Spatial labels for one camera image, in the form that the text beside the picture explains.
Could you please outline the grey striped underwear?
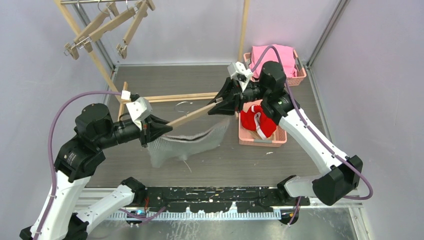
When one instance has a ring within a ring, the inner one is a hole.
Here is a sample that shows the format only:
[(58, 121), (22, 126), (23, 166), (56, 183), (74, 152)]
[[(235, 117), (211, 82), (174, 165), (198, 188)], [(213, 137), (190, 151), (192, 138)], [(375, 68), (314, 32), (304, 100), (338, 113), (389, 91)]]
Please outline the grey striped underwear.
[(157, 138), (147, 144), (152, 167), (160, 168), (168, 159), (186, 161), (192, 155), (217, 148), (229, 125), (230, 119), (226, 118), (195, 135), (163, 135)]

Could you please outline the red underwear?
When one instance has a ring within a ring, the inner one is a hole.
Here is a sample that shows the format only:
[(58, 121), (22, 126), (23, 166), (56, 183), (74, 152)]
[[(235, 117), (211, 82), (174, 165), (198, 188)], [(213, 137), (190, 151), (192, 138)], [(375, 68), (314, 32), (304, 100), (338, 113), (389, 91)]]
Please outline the red underwear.
[(258, 104), (242, 110), (240, 122), (244, 129), (255, 132), (262, 140), (270, 138), (277, 130), (277, 125), (265, 115), (263, 108)]

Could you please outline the cream underwear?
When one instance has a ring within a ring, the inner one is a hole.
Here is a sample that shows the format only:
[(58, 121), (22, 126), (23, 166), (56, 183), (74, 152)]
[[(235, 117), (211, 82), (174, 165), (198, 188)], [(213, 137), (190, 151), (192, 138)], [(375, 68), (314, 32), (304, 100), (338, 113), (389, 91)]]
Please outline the cream underwear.
[(253, 139), (257, 139), (257, 140), (270, 140), (270, 141), (273, 141), (275, 139), (275, 134), (274, 133), (272, 135), (270, 135), (270, 137), (268, 137), (268, 138), (262, 138), (261, 135), (259, 133), (257, 133), (256, 131), (247, 130), (247, 132), (250, 133), (250, 135), (252, 136)]

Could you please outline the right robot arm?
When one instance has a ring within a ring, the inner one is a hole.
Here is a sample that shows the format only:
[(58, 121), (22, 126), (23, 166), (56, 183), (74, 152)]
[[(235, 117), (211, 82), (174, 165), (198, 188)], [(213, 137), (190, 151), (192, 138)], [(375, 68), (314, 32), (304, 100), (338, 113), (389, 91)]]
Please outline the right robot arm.
[(232, 62), (227, 70), (229, 76), (215, 96), (219, 101), (208, 114), (234, 115), (245, 103), (260, 100), (265, 115), (297, 141), (319, 171), (317, 176), (283, 180), (277, 192), (281, 204), (291, 205), (297, 197), (315, 197), (332, 206), (358, 187), (363, 161), (337, 148), (309, 120), (294, 100), (280, 63), (264, 63), (258, 81), (251, 81), (252, 71), (241, 62)]

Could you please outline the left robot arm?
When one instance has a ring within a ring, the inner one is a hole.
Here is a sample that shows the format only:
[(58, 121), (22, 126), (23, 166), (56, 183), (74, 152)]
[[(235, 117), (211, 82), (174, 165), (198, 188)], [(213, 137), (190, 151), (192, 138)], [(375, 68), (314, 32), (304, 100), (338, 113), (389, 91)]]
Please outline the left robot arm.
[(148, 200), (146, 187), (133, 177), (121, 182), (113, 193), (86, 210), (76, 211), (77, 200), (97, 167), (104, 150), (133, 140), (143, 146), (172, 130), (168, 121), (149, 115), (144, 129), (131, 120), (114, 122), (102, 103), (86, 106), (75, 119), (75, 136), (59, 150), (53, 164), (56, 182), (37, 221), (21, 230), (23, 240), (85, 240), (105, 218), (128, 205)]

